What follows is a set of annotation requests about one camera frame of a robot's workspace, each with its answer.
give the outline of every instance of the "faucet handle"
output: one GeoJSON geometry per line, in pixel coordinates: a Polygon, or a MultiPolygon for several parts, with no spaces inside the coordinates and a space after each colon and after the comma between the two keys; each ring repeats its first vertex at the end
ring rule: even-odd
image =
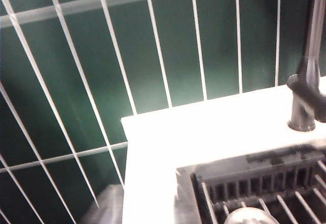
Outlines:
{"type": "Polygon", "coordinates": [[[286,84],[293,91],[293,95],[298,97],[306,113],[316,120],[326,123],[326,97],[320,93],[318,88],[300,80],[297,74],[290,76],[286,84]]]}

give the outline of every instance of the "white countertop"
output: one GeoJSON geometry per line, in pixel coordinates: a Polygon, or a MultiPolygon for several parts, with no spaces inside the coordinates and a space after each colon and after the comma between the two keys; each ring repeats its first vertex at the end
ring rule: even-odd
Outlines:
{"type": "Polygon", "coordinates": [[[290,129],[291,107],[291,90],[279,86],[122,118],[123,224],[174,222],[178,167],[326,138],[326,123],[290,129]]]}

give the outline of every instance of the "tile backsplash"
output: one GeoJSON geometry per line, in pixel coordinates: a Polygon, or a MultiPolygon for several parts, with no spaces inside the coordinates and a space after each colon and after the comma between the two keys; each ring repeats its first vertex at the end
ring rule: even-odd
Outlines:
{"type": "MultiPolygon", "coordinates": [[[[51,0],[9,0],[14,12],[44,8],[51,0]]],[[[59,0],[60,3],[77,0],[59,0]]],[[[196,0],[208,99],[237,94],[235,0],[196,0]]],[[[192,0],[152,0],[173,106],[203,100],[192,0]]],[[[239,0],[243,91],[275,84],[278,0],[239,0]]],[[[168,107],[146,0],[108,8],[138,113],[168,107]]],[[[7,15],[1,2],[1,21],[7,15]]],[[[279,84],[295,73],[304,47],[308,0],[281,0],[279,84]]],[[[126,141],[120,119],[132,115],[104,12],[65,15],[110,143],[126,141]]],[[[83,82],[57,17],[21,24],[42,77],[77,152],[105,146],[83,82]]],[[[326,75],[326,36],[320,54],[326,75]]],[[[14,27],[1,27],[1,82],[43,159],[71,154],[14,27]]],[[[0,152],[9,166],[36,161],[5,99],[0,96],[0,152]]],[[[127,148],[114,150],[124,177],[127,148]]],[[[96,194],[119,184],[108,152],[80,158],[96,194]]],[[[92,196],[74,159],[47,165],[76,220],[92,196]]],[[[45,223],[71,223],[40,166],[13,171],[45,223]]],[[[11,223],[39,222],[8,173],[0,175],[1,210],[11,223]]]]}

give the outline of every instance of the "dark sink basin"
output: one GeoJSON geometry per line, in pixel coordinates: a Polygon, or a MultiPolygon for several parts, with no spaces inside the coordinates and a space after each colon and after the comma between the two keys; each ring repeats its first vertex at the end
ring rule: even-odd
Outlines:
{"type": "Polygon", "coordinates": [[[325,161],[325,151],[301,145],[179,168],[176,220],[222,224],[247,206],[282,224],[326,223],[325,161]]]}

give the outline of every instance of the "wall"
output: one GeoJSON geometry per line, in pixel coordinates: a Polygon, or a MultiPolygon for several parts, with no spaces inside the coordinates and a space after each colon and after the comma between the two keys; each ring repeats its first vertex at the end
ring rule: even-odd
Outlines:
{"type": "MultiPolygon", "coordinates": [[[[51,0],[10,2],[16,13],[52,5],[51,0]]],[[[308,0],[281,0],[279,84],[295,73],[300,60],[307,6],[308,0]]],[[[239,83],[235,0],[197,0],[197,7],[207,97],[236,94],[239,83]]],[[[153,8],[172,105],[202,101],[192,0],[153,0],[153,8]]],[[[146,0],[114,5],[109,11],[137,112],[167,108],[146,0]]],[[[1,4],[1,16],[6,14],[1,4]]],[[[132,115],[132,109],[103,10],[99,6],[66,15],[65,19],[108,138],[111,144],[124,142],[120,119],[132,115]]],[[[105,146],[59,19],[52,17],[21,27],[76,151],[105,146]]],[[[274,86],[277,0],[240,0],[240,27],[243,91],[274,86]]],[[[323,75],[326,75],[325,42],[323,38],[323,75]]],[[[12,26],[1,28],[1,80],[41,157],[70,154],[12,26]]],[[[36,161],[4,98],[0,101],[3,158],[9,166],[36,161]]],[[[126,153],[127,148],[114,150],[123,177],[126,153]]],[[[108,152],[80,160],[96,194],[108,184],[119,184],[108,152]]],[[[47,167],[73,216],[79,220],[92,196],[76,161],[64,160],[47,167]]],[[[71,223],[40,166],[13,173],[45,223],[71,223]]],[[[1,209],[7,218],[12,223],[37,223],[37,217],[9,174],[3,171],[0,177],[1,209]]]]}

